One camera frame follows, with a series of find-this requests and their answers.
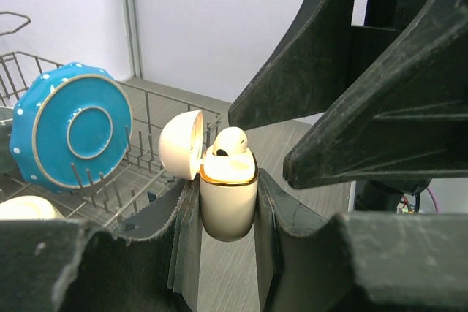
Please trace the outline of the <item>white earbud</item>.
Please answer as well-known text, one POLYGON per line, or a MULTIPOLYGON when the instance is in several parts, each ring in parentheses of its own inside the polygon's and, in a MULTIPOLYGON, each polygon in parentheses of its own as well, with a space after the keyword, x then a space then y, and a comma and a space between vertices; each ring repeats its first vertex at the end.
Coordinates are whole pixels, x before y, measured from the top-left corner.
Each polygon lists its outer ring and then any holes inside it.
POLYGON ((213 155, 234 156, 246 152, 248 138, 246 133, 235 126, 223 129, 213 144, 213 155))

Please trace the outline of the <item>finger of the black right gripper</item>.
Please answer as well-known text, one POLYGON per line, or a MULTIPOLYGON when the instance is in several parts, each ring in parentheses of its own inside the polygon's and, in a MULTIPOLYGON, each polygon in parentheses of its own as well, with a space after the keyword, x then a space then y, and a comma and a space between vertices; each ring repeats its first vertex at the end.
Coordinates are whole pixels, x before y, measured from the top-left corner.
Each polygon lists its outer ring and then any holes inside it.
POLYGON ((467 175, 467 0, 428 0, 285 156, 295 189, 467 175))

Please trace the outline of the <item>white earbud charging case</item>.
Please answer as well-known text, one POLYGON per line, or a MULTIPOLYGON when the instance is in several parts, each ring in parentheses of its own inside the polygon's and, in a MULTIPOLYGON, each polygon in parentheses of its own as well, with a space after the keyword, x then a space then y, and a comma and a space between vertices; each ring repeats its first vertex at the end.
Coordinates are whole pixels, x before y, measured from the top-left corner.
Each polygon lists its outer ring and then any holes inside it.
POLYGON ((246 236, 253 221, 259 167, 247 143, 246 152, 213 155, 213 144, 203 149, 203 113, 177 115, 159 136, 159 158, 172 175, 199 178, 200 207, 205 231, 214 239, 233 242, 246 236))

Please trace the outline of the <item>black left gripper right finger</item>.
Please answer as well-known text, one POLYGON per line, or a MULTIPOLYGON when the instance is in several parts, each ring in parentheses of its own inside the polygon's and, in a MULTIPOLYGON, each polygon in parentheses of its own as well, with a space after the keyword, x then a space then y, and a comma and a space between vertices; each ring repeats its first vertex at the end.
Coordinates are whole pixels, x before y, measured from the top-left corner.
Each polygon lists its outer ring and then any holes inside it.
POLYGON ((465 311, 467 217, 323 218, 261 170, 254 219, 262 311, 465 311))

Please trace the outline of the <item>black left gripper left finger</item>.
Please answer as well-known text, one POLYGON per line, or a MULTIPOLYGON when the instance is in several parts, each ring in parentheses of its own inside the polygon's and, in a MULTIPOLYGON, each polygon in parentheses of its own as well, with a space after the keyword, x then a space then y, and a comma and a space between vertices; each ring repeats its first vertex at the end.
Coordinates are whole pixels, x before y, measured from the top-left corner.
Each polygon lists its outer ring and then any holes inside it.
POLYGON ((180 180, 118 225, 1 223, 3 311, 195 311, 202 226, 197 180, 180 180))

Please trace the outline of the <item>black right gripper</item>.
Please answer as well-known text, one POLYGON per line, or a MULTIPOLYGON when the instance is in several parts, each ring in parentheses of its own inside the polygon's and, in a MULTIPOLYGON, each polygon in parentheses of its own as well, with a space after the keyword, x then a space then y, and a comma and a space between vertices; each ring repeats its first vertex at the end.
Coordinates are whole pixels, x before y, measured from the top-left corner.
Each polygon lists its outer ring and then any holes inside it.
POLYGON ((325 112, 414 20, 428 2, 440 17, 461 0, 303 0, 286 34, 228 110, 231 126, 253 129, 325 112))

